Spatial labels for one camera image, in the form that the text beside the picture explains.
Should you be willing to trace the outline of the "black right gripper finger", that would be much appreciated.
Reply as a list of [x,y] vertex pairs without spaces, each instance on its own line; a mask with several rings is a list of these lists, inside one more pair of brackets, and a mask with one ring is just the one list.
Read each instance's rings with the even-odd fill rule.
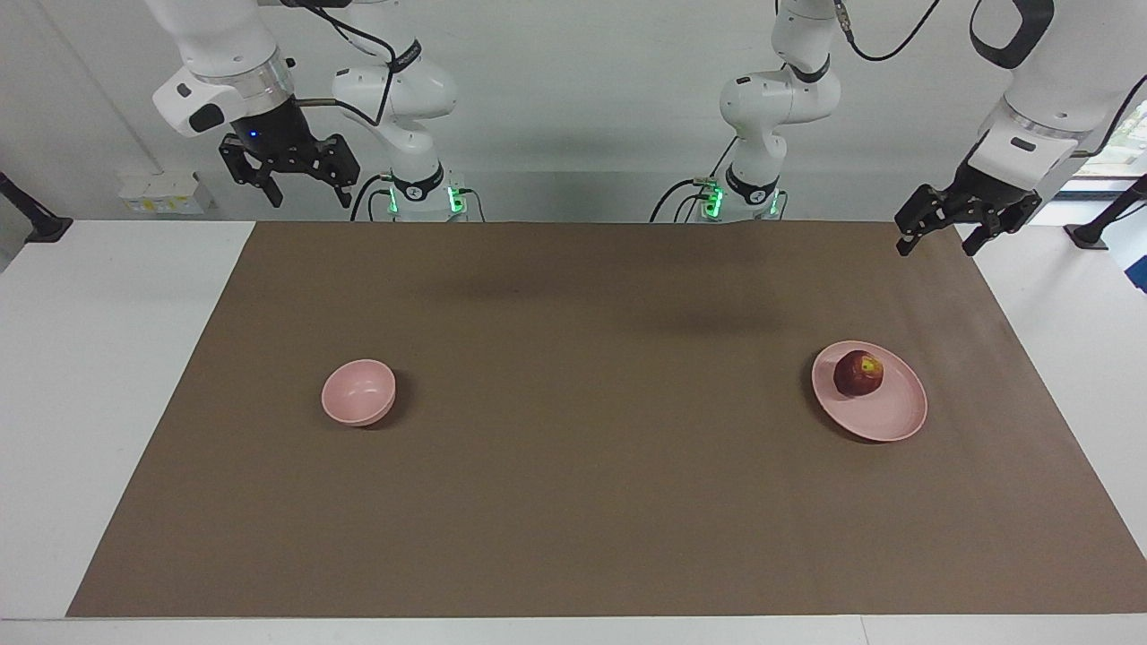
[[310,156],[310,176],[330,186],[340,205],[348,209],[352,204],[351,192],[361,172],[348,139],[341,134],[315,139],[311,142]]
[[273,163],[264,160],[258,151],[249,150],[240,135],[224,135],[219,142],[219,155],[235,184],[257,188],[272,208],[282,205],[283,195],[273,178]]

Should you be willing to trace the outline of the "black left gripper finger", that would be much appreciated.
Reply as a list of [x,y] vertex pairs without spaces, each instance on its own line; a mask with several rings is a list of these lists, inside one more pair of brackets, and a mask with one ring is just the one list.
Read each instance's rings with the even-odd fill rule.
[[946,192],[935,189],[930,185],[921,185],[900,207],[894,216],[894,224],[900,230],[896,250],[902,257],[910,256],[921,238],[952,225],[945,209],[947,196]]
[[1019,232],[1041,204],[1043,197],[1038,193],[1028,194],[1007,207],[996,207],[982,200],[972,201],[968,211],[980,224],[972,230],[969,236],[963,238],[963,252],[968,257],[975,256],[984,244],[994,238],[999,238],[1004,233]]

